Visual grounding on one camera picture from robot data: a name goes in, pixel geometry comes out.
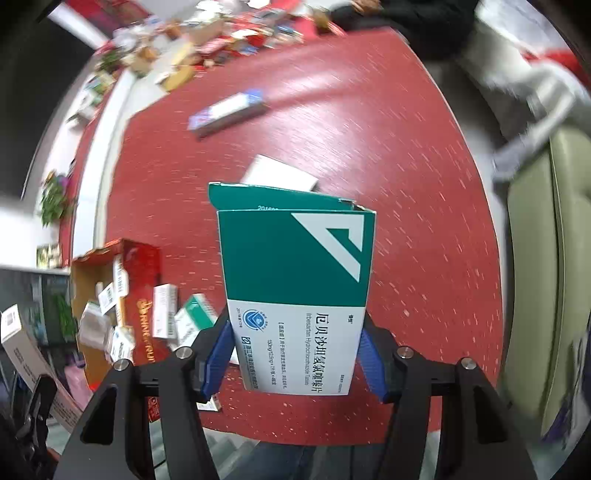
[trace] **hand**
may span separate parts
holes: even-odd
[[[382,9],[380,0],[353,0],[353,8],[365,15]]]

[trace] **blue gripper pad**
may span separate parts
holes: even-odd
[[[364,328],[361,330],[359,349],[357,357],[361,363],[365,380],[369,385],[371,393],[376,395],[380,401],[386,397],[386,381],[384,377],[384,364],[378,354],[378,350],[372,342],[371,335]]]
[[[222,333],[220,333],[212,353],[207,358],[205,383],[202,392],[208,400],[220,390],[226,367],[232,356],[232,350],[234,350],[234,332],[230,320],[226,320]]]

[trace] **open cardboard box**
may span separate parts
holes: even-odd
[[[120,260],[122,268],[113,269]],[[170,353],[164,340],[152,338],[152,301],[154,287],[160,284],[160,251],[151,245],[118,239],[103,248],[91,250],[72,261],[71,278],[74,291],[72,313],[80,318],[86,303],[98,302],[96,284],[106,287],[115,281],[126,282],[126,295],[118,299],[118,324],[134,330],[134,364],[143,365],[164,359]],[[86,381],[91,390],[97,389],[111,368],[102,350],[79,343],[85,357]],[[150,421],[160,417],[156,398],[148,400]]]

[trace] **potted plant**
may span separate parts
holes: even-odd
[[[66,197],[68,177],[57,174],[55,170],[49,172],[43,183],[41,194],[41,223],[43,226],[58,222],[68,214],[70,202]]]

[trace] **metal screw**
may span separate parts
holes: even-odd
[[[401,346],[396,350],[400,358],[411,358],[414,355],[414,350],[409,346]]]
[[[466,370],[474,370],[476,368],[476,362],[469,356],[462,358],[461,364]]]
[[[129,360],[127,360],[126,358],[121,358],[113,364],[113,368],[115,370],[121,372],[121,371],[125,370],[127,367],[129,367],[130,365],[131,365],[131,362]]]
[[[193,351],[188,346],[182,346],[181,348],[177,348],[174,354],[177,356],[177,358],[183,360],[185,358],[189,358],[193,354]]]

